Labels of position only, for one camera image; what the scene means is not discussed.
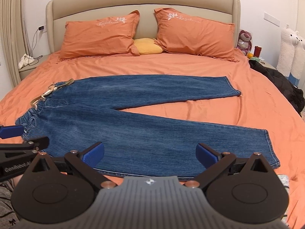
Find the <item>blue denim jeans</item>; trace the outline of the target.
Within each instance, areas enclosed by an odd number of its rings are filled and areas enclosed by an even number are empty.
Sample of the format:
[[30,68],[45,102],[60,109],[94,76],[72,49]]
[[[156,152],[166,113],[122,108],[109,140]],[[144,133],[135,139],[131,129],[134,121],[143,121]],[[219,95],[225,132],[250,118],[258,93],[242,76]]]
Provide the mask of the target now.
[[242,158],[261,152],[272,168],[280,166],[266,130],[129,112],[154,104],[240,96],[227,77],[123,75],[55,87],[15,122],[23,126],[25,141],[48,137],[46,151],[52,157],[101,142],[104,157],[96,169],[105,175],[186,180],[205,170],[195,155],[196,146],[204,143]]

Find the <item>left bedside table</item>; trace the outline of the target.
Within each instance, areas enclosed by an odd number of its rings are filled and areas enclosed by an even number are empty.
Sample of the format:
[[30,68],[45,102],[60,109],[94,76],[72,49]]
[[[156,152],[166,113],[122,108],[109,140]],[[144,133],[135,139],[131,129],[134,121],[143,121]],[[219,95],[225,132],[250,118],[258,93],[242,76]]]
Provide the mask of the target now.
[[33,63],[19,70],[20,79],[24,80],[31,72],[33,72],[41,63],[48,59],[49,55],[44,55],[35,60]]

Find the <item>orange pillow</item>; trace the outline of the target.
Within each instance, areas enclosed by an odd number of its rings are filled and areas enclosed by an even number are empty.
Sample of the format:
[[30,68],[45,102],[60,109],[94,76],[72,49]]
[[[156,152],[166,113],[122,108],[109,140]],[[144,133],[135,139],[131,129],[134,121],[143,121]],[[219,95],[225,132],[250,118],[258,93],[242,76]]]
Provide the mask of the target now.
[[68,21],[59,58],[131,54],[139,56],[134,35],[140,20],[138,10],[120,17],[92,21]]
[[164,51],[235,60],[235,24],[187,15],[173,8],[154,12],[158,24],[156,44]]

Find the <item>black jacket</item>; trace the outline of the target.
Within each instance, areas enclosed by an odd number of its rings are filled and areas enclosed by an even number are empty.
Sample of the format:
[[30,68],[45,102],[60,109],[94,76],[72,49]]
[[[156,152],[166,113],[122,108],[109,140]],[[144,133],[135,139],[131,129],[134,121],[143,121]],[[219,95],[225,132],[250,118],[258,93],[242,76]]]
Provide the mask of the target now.
[[283,74],[277,70],[264,67],[256,60],[249,60],[251,69],[261,73],[269,79],[281,94],[288,100],[299,115],[304,109],[304,93],[293,85]]

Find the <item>beige webbing belt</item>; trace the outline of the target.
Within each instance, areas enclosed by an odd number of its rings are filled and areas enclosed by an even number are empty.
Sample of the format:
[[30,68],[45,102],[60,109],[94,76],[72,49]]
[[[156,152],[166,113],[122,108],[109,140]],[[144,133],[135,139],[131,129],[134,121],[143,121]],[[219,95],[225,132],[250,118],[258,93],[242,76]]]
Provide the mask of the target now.
[[39,101],[45,101],[46,100],[46,97],[49,96],[51,93],[53,93],[54,91],[57,91],[57,90],[60,90],[62,87],[65,87],[65,86],[69,86],[71,84],[74,83],[74,79],[69,79],[68,81],[65,81],[63,84],[61,85],[57,85],[57,84],[51,84],[47,91],[44,92],[43,94],[41,94],[40,96],[34,98],[31,102],[30,102],[30,105],[32,108],[34,109],[38,109],[38,103]]

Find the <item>white cloth on nightstand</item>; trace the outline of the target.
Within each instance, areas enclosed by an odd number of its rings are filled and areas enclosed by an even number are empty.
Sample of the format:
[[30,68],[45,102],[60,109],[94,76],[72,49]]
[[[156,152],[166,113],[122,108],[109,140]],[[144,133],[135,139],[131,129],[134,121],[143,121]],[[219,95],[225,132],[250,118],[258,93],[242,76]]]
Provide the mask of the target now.
[[23,67],[33,63],[35,61],[35,59],[27,54],[24,54],[19,63],[18,63],[18,69],[21,70]]

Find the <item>pink plush bear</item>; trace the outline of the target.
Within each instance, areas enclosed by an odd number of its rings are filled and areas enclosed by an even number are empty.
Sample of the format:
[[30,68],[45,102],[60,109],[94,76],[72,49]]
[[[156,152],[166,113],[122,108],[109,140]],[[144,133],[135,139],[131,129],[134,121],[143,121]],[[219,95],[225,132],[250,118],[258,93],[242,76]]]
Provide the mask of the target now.
[[241,30],[238,36],[237,48],[240,49],[241,52],[245,56],[251,51],[252,49],[252,34],[248,31]]

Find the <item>grey patterned trouser leg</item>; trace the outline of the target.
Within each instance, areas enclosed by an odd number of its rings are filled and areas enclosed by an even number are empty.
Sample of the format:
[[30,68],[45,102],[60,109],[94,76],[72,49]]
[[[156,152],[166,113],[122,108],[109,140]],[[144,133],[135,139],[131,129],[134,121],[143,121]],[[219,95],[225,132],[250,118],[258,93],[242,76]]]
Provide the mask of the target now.
[[1,228],[13,228],[18,222],[11,204],[11,196],[15,188],[13,179],[1,182],[0,186],[0,224]]

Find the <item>small yellow pillow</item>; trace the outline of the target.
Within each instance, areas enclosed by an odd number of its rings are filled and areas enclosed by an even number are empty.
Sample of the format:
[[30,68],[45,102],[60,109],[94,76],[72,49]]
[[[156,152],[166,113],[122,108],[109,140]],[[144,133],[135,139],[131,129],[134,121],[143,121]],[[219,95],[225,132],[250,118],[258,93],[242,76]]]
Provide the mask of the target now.
[[155,44],[154,39],[151,38],[135,39],[134,45],[140,55],[160,54],[163,52],[163,49]]

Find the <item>beige upholstered headboard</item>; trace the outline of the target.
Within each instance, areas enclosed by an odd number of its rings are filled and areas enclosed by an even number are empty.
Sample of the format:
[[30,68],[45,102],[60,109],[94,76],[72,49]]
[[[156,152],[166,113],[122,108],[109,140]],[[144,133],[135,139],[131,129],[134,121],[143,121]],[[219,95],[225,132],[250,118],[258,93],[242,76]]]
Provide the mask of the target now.
[[240,28],[240,0],[52,0],[46,6],[50,52],[60,50],[68,21],[89,21],[140,12],[135,38],[156,38],[156,8],[170,7],[184,14],[235,24],[234,44]]

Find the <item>orange bed sheet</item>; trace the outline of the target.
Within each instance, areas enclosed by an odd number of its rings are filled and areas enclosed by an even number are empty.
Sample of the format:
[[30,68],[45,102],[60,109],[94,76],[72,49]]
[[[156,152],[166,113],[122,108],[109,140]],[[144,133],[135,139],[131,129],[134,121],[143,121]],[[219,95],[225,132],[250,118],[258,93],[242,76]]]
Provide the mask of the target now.
[[228,77],[234,88],[240,90],[239,97],[160,104],[133,111],[267,130],[280,160],[276,173],[289,177],[287,222],[292,228],[304,225],[304,121],[265,76],[250,68],[248,59],[239,51],[235,52],[234,61],[169,53],[60,60],[56,52],[1,99],[1,124],[13,125],[30,108],[30,102],[51,84],[69,79],[124,74]]

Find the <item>red cup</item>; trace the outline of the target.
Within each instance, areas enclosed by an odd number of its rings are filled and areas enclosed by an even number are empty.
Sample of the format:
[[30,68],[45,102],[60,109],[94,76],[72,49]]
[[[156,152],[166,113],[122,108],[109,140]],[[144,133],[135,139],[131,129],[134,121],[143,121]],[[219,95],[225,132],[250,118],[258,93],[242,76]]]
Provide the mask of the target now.
[[253,56],[254,56],[254,57],[259,57],[259,56],[260,56],[260,53],[261,53],[261,50],[262,50],[262,48],[261,48],[261,47],[259,47],[259,46],[255,46],[255,47],[254,47],[254,53],[253,53]]

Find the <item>white wall switch plate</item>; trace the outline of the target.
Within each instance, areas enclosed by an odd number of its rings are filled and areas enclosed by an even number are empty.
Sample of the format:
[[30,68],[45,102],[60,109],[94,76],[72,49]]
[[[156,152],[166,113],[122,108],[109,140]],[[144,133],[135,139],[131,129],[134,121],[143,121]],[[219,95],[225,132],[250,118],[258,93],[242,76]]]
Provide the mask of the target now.
[[272,15],[268,14],[268,13],[264,13],[264,20],[274,24],[274,25],[278,25],[279,24],[279,20],[275,17],[273,17]]

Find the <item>left orange pillow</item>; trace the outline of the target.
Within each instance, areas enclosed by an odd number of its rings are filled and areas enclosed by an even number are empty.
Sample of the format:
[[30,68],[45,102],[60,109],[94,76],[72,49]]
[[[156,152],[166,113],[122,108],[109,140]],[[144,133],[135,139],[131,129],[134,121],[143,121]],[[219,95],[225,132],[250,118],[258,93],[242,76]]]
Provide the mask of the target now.
[[139,56],[134,35],[140,20],[138,10],[120,17],[92,21],[68,21],[59,58],[131,54]]

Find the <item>right orange pillow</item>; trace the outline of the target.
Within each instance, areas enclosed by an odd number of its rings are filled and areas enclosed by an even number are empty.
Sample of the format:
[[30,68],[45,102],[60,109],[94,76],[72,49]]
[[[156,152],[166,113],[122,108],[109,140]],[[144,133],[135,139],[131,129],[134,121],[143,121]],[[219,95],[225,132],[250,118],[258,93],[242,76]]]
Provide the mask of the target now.
[[187,15],[173,8],[154,12],[158,24],[156,44],[164,51],[235,60],[235,24]]

